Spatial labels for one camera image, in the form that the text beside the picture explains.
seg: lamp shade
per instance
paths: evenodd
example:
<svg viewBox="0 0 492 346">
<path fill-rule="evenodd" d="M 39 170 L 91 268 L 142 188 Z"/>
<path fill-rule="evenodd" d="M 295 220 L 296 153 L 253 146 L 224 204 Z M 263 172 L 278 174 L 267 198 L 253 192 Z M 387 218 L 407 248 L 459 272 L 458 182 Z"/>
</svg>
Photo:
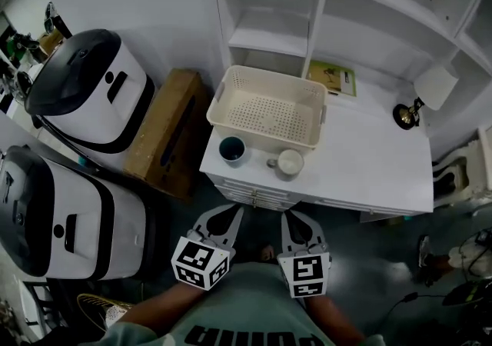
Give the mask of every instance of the lamp shade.
<svg viewBox="0 0 492 346">
<path fill-rule="evenodd" d="M 453 67 L 433 65 L 414 82 L 418 97 L 424 104 L 437 111 L 447 99 L 458 82 L 458 75 Z"/>
</svg>

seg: white robot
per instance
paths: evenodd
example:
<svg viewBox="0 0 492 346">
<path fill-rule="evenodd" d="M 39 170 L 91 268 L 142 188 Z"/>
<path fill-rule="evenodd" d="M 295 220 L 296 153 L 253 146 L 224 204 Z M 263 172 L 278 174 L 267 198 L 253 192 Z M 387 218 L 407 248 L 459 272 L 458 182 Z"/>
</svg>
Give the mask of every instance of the white robot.
<svg viewBox="0 0 492 346">
<path fill-rule="evenodd" d="M 181 237 L 171 264 L 179 281 L 210 290 L 230 271 L 232 248 L 244 214 L 240 205 L 205 212 Z M 308 216 L 282 214 L 282 249 L 278 263 L 292 298 L 326 293 L 331 256 L 320 225 Z"/>
</svg>

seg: yellow book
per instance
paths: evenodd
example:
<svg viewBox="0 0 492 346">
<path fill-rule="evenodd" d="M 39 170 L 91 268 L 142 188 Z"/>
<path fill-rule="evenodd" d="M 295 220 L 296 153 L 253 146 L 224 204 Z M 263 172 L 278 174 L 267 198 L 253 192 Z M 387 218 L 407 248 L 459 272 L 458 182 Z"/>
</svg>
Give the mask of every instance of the yellow book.
<svg viewBox="0 0 492 346">
<path fill-rule="evenodd" d="M 307 71 L 307 79 L 323 84 L 329 91 L 357 96 L 355 74 L 349 68 L 311 60 Z"/>
</svg>

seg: white cup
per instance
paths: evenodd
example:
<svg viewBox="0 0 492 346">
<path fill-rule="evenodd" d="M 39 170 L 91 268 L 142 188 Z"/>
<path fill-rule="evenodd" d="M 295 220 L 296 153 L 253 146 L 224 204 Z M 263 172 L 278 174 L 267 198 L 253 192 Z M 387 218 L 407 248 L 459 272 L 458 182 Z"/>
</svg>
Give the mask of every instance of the white cup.
<svg viewBox="0 0 492 346">
<path fill-rule="evenodd" d="M 278 156 L 278 159 L 270 158 L 267 166 L 274 168 L 275 174 L 282 181 L 292 181 L 304 167 L 304 158 L 294 149 L 287 149 Z"/>
</svg>

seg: plastic basket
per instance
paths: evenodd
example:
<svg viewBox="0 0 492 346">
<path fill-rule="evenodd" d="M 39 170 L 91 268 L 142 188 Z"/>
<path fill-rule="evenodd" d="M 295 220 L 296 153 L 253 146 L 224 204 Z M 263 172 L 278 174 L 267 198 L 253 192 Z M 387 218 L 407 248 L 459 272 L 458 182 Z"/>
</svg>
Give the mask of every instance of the plastic basket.
<svg viewBox="0 0 492 346">
<path fill-rule="evenodd" d="M 247 146 L 307 154 L 316 148 L 324 123 L 326 88 L 317 82 L 232 66 L 207 112 L 221 137 L 237 135 Z"/>
</svg>

